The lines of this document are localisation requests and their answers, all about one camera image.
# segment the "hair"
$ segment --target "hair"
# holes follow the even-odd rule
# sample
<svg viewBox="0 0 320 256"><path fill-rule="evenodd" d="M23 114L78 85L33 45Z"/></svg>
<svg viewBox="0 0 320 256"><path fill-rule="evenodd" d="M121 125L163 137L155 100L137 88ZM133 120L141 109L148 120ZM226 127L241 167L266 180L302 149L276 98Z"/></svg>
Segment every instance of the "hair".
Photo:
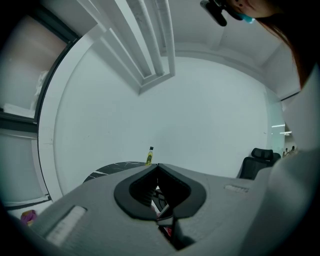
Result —
<svg viewBox="0 0 320 256"><path fill-rule="evenodd" d="M301 5L297 7L295 3L286 0L280 0L274 4L282 10L282 13L256 18L256 20L289 46L302 88L319 60L319 41L315 36L317 23L312 20L317 16L311 13L315 10L301 9L303 8Z"/></svg>

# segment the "white ceiling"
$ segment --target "white ceiling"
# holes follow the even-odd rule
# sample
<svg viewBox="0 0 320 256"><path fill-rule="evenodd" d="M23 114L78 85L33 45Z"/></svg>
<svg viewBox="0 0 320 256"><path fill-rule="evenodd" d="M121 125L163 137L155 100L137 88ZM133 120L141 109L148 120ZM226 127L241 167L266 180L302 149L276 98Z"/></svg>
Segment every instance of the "white ceiling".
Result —
<svg viewBox="0 0 320 256"><path fill-rule="evenodd" d="M144 0L155 30L160 51L164 39L160 32L155 0ZM201 0L169 0L175 50L177 56L202 54L203 59L216 61L252 76L279 98L300 89L297 71L289 49L278 38L266 31L257 21L248 24L230 17L226 12L227 26L221 27L200 6ZM115 0L119 5L125 0ZM46 0L44 5L68 26L84 35L96 23L85 13L77 0Z"/></svg>
<svg viewBox="0 0 320 256"><path fill-rule="evenodd" d="M280 45L279 39L257 21L248 24L228 16L227 26L219 26L200 6L200 0L169 0L169 5L176 43L201 43L210 48L213 42L219 41L220 47L244 54L258 66Z"/></svg>

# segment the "small bottle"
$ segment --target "small bottle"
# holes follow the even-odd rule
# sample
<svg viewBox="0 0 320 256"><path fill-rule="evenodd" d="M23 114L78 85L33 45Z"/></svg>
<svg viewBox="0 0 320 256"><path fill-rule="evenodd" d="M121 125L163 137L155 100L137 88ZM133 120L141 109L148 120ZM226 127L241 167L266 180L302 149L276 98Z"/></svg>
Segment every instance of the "small bottle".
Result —
<svg viewBox="0 0 320 256"><path fill-rule="evenodd" d="M146 158L146 162L145 162L146 166L150 166L152 164L152 157L154 156L154 153L152 152L152 150L154 150L153 146L150 147L150 151L149 151L148 156Z"/></svg>

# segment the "white wall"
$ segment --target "white wall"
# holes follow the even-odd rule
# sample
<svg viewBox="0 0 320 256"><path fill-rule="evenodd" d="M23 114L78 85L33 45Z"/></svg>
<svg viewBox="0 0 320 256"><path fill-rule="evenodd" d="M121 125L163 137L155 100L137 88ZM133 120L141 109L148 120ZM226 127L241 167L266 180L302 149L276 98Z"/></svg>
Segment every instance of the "white wall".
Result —
<svg viewBox="0 0 320 256"><path fill-rule="evenodd" d="M79 36L97 24L77 0L42 0L41 3Z"/></svg>
<svg viewBox="0 0 320 256"><path fill-rule="evenodd" d="M265 63L265 76L268 87L280 99L284 99L300 91L300 82L297 67L291 50L282 43Z"/></svg>
<svg viewBox="0 0 320 256"><path fill-rule="evenodd" d="M167 58L163 58L167 67ZM176 58L176 76L137 96L89 50L63 93L55 123L62 193L93 171L145 161L236 177L253 148L267 145L263 84L230 67Z"/></svg>
<svg viewBox="0 0 320 256"><path fill-rule="evenodd" d="M16 26L0 58L0 106L30 109L42 71L48 71L66 43L26 16Z"/></svg>

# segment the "white panel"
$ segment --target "white panel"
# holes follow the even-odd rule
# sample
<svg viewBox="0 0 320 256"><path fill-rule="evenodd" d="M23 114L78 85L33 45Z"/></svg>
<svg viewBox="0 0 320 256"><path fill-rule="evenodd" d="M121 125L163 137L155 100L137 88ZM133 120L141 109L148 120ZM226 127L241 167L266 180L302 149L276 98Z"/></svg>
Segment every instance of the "white panel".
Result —
<svg viewBox="0 0 320 256"><path fill-rule="evenodd" d="M41 198L31 139L0 133L0 197L6 202Z"/></svg>
<svg viewBox="0 0 320 256"><path fill-rule="evenodd" d="M154 71L157 76L162 76L164 74L164 69L160 61L159 46L145 2L143 0L126 0L126 2L140 28L151 57Z"/></svg>
<svg viewBox="0 0 320 256"><path fill-rule="evenodd" d="M23 18L2 49L0 106L3 108L5 104L10 104L21 107L25 111L16 109L25 116L23 113L27 113L33 100L37 99L35 94L39 77L42 72L50 70L66 45L33 18Z"/></svg>

